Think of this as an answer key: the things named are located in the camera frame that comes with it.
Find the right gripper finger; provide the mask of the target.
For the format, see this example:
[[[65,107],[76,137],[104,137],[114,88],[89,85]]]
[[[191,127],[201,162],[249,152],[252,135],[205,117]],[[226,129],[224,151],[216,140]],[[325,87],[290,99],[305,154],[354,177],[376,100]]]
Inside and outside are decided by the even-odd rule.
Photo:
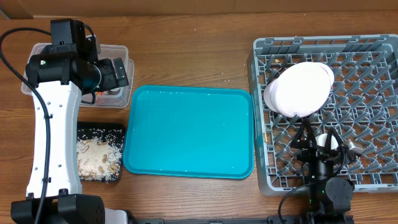
[[[330,128],[326,134],[325,149],[337,149],[343,144],[335,128]]]
[[[302,120],[296,135],[292,139],[290,146],[292,148],[316,148],[317,141],[308,118]]]

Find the white paper cup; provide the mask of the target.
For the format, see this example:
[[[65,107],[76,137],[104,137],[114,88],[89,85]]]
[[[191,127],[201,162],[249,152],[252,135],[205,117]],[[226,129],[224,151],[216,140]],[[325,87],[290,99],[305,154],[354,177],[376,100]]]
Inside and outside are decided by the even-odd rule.
[[[323,134],[320,134],[320,135],[316,136],[315,139],[317,141],[317,145],[320,146],[320,147],[325,147],[326,138],[327,138],[327,134],[326,133],[323,133]],[[338,142],[337,142],[337,140],[336,140],[336,138],[334,136],[331,136],[331,143],[330,144],[331,144],[331,147],[330,147],[331,150],[335,150],[339,146],[339,144],[338,144]]]

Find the white plate with food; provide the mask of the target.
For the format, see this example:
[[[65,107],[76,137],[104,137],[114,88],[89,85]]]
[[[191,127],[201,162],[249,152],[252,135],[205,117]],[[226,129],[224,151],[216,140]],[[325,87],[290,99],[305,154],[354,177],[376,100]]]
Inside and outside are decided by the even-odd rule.
[[[330,95],[335,81],[332,69],[320,62],[302,62],[291,66],[278,80],[276,113],[288,118],[306,117],[318,111]]]

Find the pink bowl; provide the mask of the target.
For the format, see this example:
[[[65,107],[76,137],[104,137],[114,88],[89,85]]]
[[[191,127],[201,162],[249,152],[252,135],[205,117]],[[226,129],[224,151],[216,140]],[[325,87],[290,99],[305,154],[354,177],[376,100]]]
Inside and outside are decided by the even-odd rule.
[[[278,112],[277,109],[277,99],[276,99],[276,90],[277,90],[278,80],[274,80],[268,84],[264,90],[263,97],[264,102],[267,107],[275,112]]]

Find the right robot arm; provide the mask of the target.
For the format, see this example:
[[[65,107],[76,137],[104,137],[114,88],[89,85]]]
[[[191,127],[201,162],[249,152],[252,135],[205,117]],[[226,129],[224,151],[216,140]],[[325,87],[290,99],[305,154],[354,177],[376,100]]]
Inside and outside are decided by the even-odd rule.
[[[308,167],[307,183],[311,209],[303,212],[300,221],[314,224],[350,224],[354,218],[351,210],[354,193],[352,181],[338,177],[348,161],[348,145],[335,129],[329,129],[325,143],[316,140],[311,122],[302,120],[290,147],[301,150],[296,159]]]

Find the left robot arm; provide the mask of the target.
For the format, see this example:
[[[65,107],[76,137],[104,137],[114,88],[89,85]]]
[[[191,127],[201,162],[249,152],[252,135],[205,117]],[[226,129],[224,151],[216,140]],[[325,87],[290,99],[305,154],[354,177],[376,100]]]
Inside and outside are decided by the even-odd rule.
[[[20,80],[35,106],[34,160],[25,200],[12,202],[16,223],[134,223],[85,195],[78,174],[77,118],[81,98],[128,85],[120,58],[99,59],[91,28],[74,19],[50,23],[51,44],[31,56]]]

